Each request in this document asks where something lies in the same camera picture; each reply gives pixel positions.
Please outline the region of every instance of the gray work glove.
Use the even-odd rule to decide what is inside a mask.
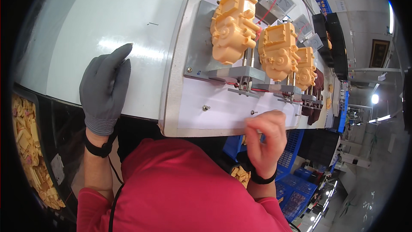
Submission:
[[[80,102],[85,124],[96,135],[113,133],[126,99],[130,78],[132,44],[125,44],[109,55],[93,58],[80,83]]]

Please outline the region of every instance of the bare hand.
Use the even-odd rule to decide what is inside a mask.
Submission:
[[[277,162],[285,150],[285,119],[285,114],[278,110],[245,119],[248,156],[256,168],[256,173],[263,179],[269,179],[274,175]],[[260,142],[258,129],[266,137],[263,143]]]

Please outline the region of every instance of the black wrist strap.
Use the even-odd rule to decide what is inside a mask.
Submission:
[[[276,169],[275,174],[268,179],[263,179],[262,177],[260,177],[257,173],[256,173],[256,169],[255,167],[252,165],[252,163],[250,162],[250,159],[248,157],[248,153],[246,151],[244,152],[239,152],[236,156],[236,159],[238,160],[238,162],[241,164],[241,166],[243,167],[243,169],[246,172],[251,172],[252,173],[252,181],[255,182],[258,185],[266,185],[269,183],[272,183],[273,180],[275,180],[276,178],[276,174],[278,172],[278,170]]]
[[[108,139],[107,143],[104,143],[101,148],[94,146],[89,141],[89,139],[87,139],[86,130],[85,130],[85,133],[83,135],[83,140],[85,142],[85,146],[86,146],[87,150],[90,153],[92,153],[95,156],[100,156],[102,158],[105,158],[105,157],[109,156],[110,152],[112,151],[113,142],[115,141],[116,136],[117,136],[117,133],[116,133],[116,129],[115,129],[115,131],[109,136],[109,139]]]
[[[252,179],[253,182],[255,182],[258,185],[267,185],[269,183],[272,183],[275,180],[276,174],[278,173],[278,170],[276,169],[275,174],[273,174],[273,176],[271,178],[268,178],[268,179],[263,179],[261,176],[259,176],[256,173],[256,169],[253,169],[251,171],[251,173],[252,173],[251,179]]]

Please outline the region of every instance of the white electrical box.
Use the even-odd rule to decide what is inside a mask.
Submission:
[[[259,3],[263,7],[265,7],[267,10],[269,10],[273,1],[274,0],[259,0]],[[296,6],[296,3],[293,2],[293,0],[276,0],[270,12],[276,18],[278,18],[279,20],[282,20],[295,6]]]

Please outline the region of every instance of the red shirt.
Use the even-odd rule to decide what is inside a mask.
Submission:
[[[113,231],[291,231],[274,197],[255,201],[199,147],[144,139],[123,161]],[[111,203],[80,190],[78,231],[108,231]]]

